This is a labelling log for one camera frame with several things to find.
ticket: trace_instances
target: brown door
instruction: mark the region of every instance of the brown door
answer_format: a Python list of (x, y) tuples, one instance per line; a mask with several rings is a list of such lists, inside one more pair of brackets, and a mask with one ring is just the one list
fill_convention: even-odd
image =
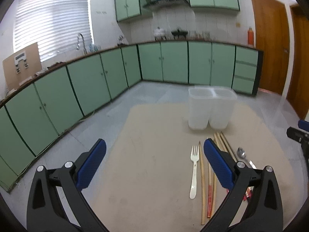
[(309, 108), (309, 21), (300, 7), (293, 7), (295, 53), (287, 99), (297, 115), (304, 119)]
[(285, 5), (277, 0), (252, 0), (256, 48), (264, 51), (259, 87), (282, 94), (289, 64), (289, 24)]

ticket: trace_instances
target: metal spoon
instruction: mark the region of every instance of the metal spoon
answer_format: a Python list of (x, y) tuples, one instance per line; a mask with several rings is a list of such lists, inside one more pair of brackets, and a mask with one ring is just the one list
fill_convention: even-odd
[(237, 155), (238, 155), (239, 158), (241, 158), (241, 159), (245, 160), (247, 163), (249, 163), (253, 169), (256, 169), (256, 166), (253, 164), (253, 162), (251, 160), (249, 161), (249, 160), (246, 159), (245, 150), (243, 150), (242, 148), (238, 148), (237, 149)]

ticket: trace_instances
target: grey floor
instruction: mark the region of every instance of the grey floor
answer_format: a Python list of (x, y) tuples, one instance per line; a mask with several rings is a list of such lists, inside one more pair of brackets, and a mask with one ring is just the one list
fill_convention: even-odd
[[(238, 95), (238, 100), (249, 105), (264, 120), (279, 141), (295, 172), (298, 184), (295, 188), (300, 191), (300, 196), (303, 196), (299, 203), (300, 208), (307, 197), (308, 176), (305, 160), (300, 145), (287, 138), (285, 134), (288, 127), (297, 127), (299, 118), (295, 111), (285, 99), (274, 93), (259, 91), (255, 98)], [(107, 143), (107, 154), (90, 186), (82, 191), (91, 206), (94, 201), (92, 197), (100, 187), (98, 175), (104, 170), (104, 162), (108, 159), (111, 147), (126, 121), (130, 108), (137, 104), (187, 101), (188, 86), (141, 82), (61, 138), (27, 171), (10, 194), (2, 188), (0, 188), (0, 192), (17, 219), (26, 227), (28, 195), (37, 166), (44, 165), (47, 169), (61, 167), (68, 160), (75, 161), (82, 152), (88, 151), (98, 138), (103, 138)], [(70, 221), (78, 224), (62, 189), (59, 188), (58, 192)]]

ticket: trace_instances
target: window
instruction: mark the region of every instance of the window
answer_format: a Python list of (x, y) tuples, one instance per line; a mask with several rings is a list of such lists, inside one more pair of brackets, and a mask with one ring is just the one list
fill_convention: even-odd
[(19, 0), (14, 52), (38, 42), (41, 61), (74, 50), (77, 35), (93, 43), (90, 0)]

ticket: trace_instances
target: blue gripper pad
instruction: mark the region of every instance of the blue gripper pad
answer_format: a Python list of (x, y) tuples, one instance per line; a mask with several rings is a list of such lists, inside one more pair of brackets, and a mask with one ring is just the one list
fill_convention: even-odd
[(221, 155), (226, 152), (220, 151), (212, 139), (208, 138), (204, 142), (204, 153), (222, 187), (231, 191), (234, 187), (233, 172)]
[(81, 191), (87, 188), (106, 154), (106, 143), (99, 139), (90, 151), (89, 156), (77, 172), (76, 188)]
[(305, 120), (298, 121), (298, 127), (300, 129), (305, 130), (306, 132), (309, 132), (309, 122), (307, 122)]

